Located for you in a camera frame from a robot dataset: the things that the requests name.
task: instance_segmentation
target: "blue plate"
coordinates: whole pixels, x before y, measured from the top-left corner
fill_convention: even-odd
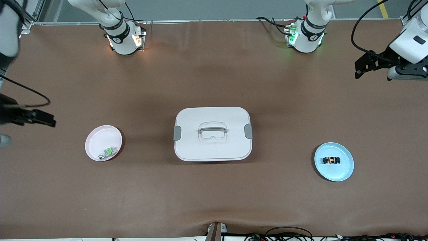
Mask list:
[[[339,164],[324,164],[324,157],[340,157]],[[344,181],[354,171],[354,159],[344,146],[327,142],[318,147],[314,156],[315,166],[319,173],[330,181]]]

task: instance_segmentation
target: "small electronic component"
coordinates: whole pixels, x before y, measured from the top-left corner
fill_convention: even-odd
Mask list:
[[[324,157],[323,163],[324,164],[339,164],[340,163],[340,157]]]
[[[99,156],[98,156],[98,158],[100,159],[100,160],[104,160],[104,159],[106,159],[106,158],[108,158],[108,157],[111,157],[111,156],[113,156],[114,154],[116,154],[116,152],[118,151],[118,148],[117,147],[109,147],[109,148],[107,148],[107,149],[105,149],[104,151],[103,151],[103,153],[101,153]]]
[[[286,36],[286,39],[290,45],[293,45],[296,42],[297,37],[299,36],[299,32],[297,31],[297,27],[295,23],[287,24],[285,26],[285,32],[289,33],[289,36]]]

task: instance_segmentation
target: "gray floor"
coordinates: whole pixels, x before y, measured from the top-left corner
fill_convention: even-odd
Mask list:
[[[390,0],[386,10],[390,18],[404,16],[411,0]],[[127,0],[134,17],[141,20],[229,20],[254,19],[259,16],[295,18],[305,14],[303,0]],[[347,5],[336,5],[337,18],[359,18],[377,0],[357,0]],[[125,6],[119,8],[130,17]],[[45,21],[85,22],[95,21],[87,13],[74,8],[67,0],[52,0]],[[382,18],[379,8],[367,18]]]

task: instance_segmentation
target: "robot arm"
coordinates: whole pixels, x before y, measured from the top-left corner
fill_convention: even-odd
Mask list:
[[[428,80],[428,6],[404,25],[401,33],[380,54],[365,53],[355,62],[355,78],[387,68],[387,78]]]
[[[0,0],[0,68],[2,69],[6,69],[18,55],[19,35],[25,18],[23,7],[26,3],[26,0]],[[0,79],[2,78],[11,81],[0,74]],[[5,123],[21,126],[43,124],[55,127],[56,121],[53,115],[25,107],[23,108],[13,98],[0,94],[0,125]]]
[[[118,54],[128,55],[143,49],[146,30],[126,21],[123,14],[116,9],[125,4],[125,0],[68,0],[97,21],[107,33],[110,45]]]
[[[305,19],[299,19],[288,31],[287,43],[303,53],[313,52],[320,44],[324,36],[324,30],[333,15],[329,11],[330,5],[347,4],[356,0],[304,0],[308,6],[308,14]]]

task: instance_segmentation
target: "gray side clip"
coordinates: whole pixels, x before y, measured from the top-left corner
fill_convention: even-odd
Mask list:
[[[244,132],[245,132],[245,137],[247,137],[248,139],[253,138],[253,129],[251,127],[251,124],[246,124],[244,126]]]
[[[181,139],[181,127],[174,126],[174,141],[178,141]]]

